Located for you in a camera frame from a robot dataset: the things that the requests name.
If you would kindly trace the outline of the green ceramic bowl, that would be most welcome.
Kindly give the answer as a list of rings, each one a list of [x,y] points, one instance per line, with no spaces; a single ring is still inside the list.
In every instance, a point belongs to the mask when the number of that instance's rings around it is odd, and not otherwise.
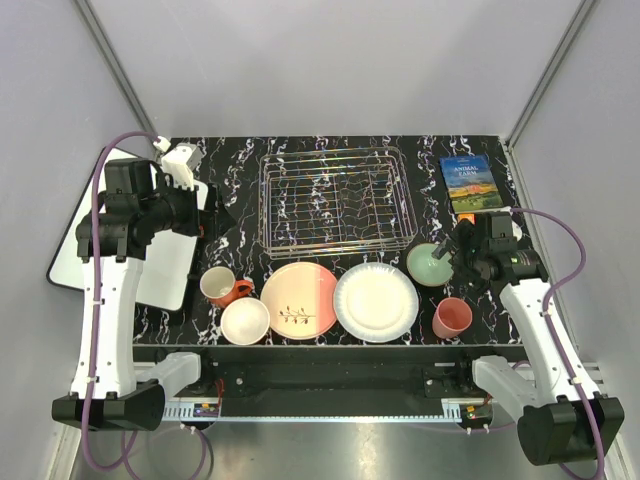
[[[421,243],[414,246],[406,258],[406,266],[413,280],[427,287],[446,284],[453,276],[449,263],[451,255],[446,252],[440,259],[433,256],[437,244]]]

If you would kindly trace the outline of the white scalloped plate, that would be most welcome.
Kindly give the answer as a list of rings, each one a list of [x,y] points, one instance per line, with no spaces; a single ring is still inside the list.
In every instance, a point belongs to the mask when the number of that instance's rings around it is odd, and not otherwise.
[[[408,333],[419,312],[418,293],[398,268],[380,262],[356,265],[339,279],[333,306],[341,326],[368,343]]]

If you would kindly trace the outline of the metal wire dish rack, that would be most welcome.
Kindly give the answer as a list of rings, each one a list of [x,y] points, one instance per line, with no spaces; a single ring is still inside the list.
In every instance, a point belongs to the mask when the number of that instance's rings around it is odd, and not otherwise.
[[[395,147],[265,155],[259,182],[259,240],[273,259],[402,251],[418,232]]]

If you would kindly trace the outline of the orange and white bowl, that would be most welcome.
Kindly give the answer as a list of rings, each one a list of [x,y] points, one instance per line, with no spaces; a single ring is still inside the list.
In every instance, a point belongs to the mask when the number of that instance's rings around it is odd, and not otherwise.
[[[258,299],[242,298],[231,303],[221,317],[224,337],[234,345],[247,346],[260,341],[270,327],[270,313]]]

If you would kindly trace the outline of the pink cream floral plate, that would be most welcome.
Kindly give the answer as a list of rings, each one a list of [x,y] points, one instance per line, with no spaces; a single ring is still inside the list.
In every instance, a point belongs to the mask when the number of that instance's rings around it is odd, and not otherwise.
[[[277,269],[260,295],[270,314],[270,328],[290,340],[310,340],[337,321],[333,296],[337,279],[312,262],[294,262]]]

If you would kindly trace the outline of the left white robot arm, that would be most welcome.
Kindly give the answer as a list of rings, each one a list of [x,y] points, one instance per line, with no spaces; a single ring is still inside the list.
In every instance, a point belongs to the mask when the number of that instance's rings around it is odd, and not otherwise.
[[[84,275],[80,357],[67,395],[53,401],[53,420],[76,428],[153,431],[165,402],[186,388],[196,396],[215,386],[216,372],[196,354],[174,353],[138,375],[133,359],[137,291],[147,249],[168,231],[201,238],[196,161],[126,158],[94,171],[89,212],[76,228]]]

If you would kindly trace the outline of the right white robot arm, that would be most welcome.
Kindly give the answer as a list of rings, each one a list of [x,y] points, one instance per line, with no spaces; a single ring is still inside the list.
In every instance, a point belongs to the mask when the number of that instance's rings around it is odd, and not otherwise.
[[[456,276],[499,297],[521,336],[534,380],[490,355],[459,366],[455,387],[470,397],[483,390],[498,401],[516,423],[531,464],[566,468],[593,460],[601,477],[625,418],[623,407],[586,372],[557,314],[555,292],[575,276],[551,283],[540,255],[519,246],[512,212],[506,208],[460,220],[433,256],[449,254]]]

